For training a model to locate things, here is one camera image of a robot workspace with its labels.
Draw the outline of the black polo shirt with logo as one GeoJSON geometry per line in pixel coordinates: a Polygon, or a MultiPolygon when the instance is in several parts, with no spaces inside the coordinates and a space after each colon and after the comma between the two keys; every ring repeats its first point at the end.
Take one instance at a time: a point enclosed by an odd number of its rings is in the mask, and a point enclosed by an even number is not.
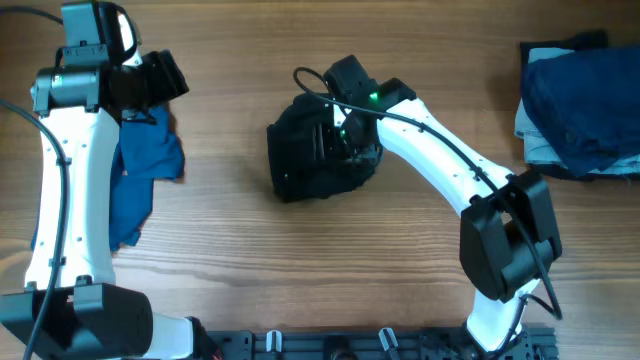
{"type": "Polygon", "coordinates": [[[375,174],[378,165],[314,164],[312,125],[316,122],[334,125],[332,106],[300,94],[266,128],[274,192],[285,203],[351,192],[375,174]]]}

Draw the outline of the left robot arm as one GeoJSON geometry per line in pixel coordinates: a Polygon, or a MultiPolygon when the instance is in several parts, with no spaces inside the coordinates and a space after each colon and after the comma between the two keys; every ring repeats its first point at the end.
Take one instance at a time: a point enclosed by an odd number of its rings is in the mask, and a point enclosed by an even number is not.
{"type": "Polygon", "coordinates": [[[212,359],[193,317],[155,313],[115,282],[109,245],[112,161],[123,123],[187,85],[168,51],[141,55],[118,4],[63,5],[66,43],[31,88],[26,119],[41,133],[43,172],[36,241],[21,292],[1,299],[2,325],[26,358],[212,359]]]}

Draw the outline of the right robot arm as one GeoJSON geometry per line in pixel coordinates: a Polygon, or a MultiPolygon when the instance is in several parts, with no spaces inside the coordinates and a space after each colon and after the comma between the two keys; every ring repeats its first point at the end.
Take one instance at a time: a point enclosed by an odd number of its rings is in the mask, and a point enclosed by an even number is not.
{"type": "Polygon", "coordinates": [[[397,78],[377,83],[353,55],[320,80],[340,139],[358,151],[377,145],[417,170],[460,219],[459,260],[475,288],[459,354],[499,359],[524,335],[522,317],[536,303],[563,314],[549,276],[563,252],[547,183],[515,174],[466,145],[397,78]]]}

